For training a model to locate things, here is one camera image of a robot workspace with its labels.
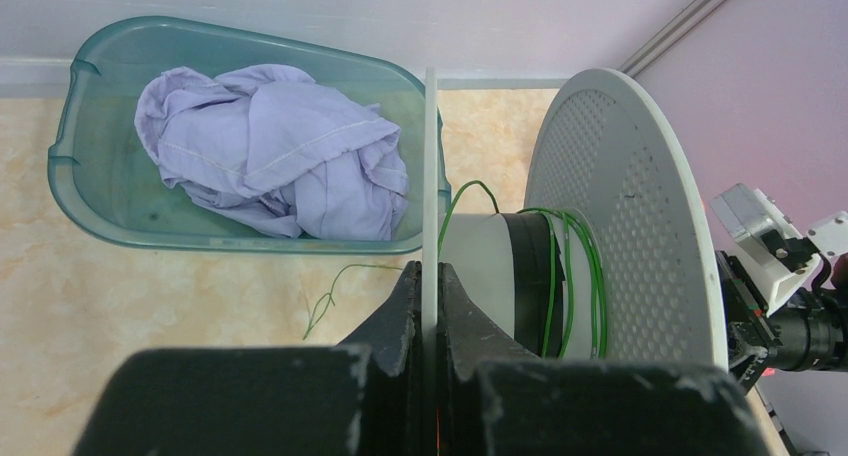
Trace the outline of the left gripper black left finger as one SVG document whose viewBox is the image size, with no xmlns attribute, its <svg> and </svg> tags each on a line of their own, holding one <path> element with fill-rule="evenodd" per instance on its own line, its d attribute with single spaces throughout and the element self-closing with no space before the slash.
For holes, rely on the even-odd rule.
<svg viewBox="0 0 848 456">
<path fill-rule="evenodd" d="M 333 346 L 157 348 L 104 387 L 77 455 L 418 455 L 420 272 Z"/>
</svg>

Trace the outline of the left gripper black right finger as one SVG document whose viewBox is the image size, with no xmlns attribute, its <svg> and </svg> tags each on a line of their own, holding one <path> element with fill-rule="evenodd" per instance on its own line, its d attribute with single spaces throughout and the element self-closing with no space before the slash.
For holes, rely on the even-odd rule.
<svg viewBox="0 0 848 456">
<path fill-rule="evenodd" d="M 439 267 L 444 455 L 765 455 L 738 384 L 704 364 L 543 359 Z"/>
</svg>

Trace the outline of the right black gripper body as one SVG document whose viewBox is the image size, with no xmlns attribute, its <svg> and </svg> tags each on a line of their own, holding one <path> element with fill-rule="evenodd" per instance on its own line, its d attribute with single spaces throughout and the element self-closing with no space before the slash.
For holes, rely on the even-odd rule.
<svg viewBox="0 0 848 456">
<path fill-rule="evenodd" d="M 740 260 L 716 253 L 727 335 L 728 371 L 749 392 L 768 369 L 847 371 L 847 288 L 831 286 L 830 261 L 787 305 L 768 315 Z"/>
</svg>

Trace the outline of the grey plastic cable spool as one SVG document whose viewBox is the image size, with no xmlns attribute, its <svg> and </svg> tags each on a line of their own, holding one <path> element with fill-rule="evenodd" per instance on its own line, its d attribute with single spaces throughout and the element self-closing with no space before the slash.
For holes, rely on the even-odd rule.
<svg viewBox="0 0 848 456">
<path fill-rule="evenodd" d="M 440 218 L 439 259 L 529 352 L 726 368 L 705 210 L 667 118 L 631 77 L 589 69 L 553 99 L 523 206 Z"/>
</svg>

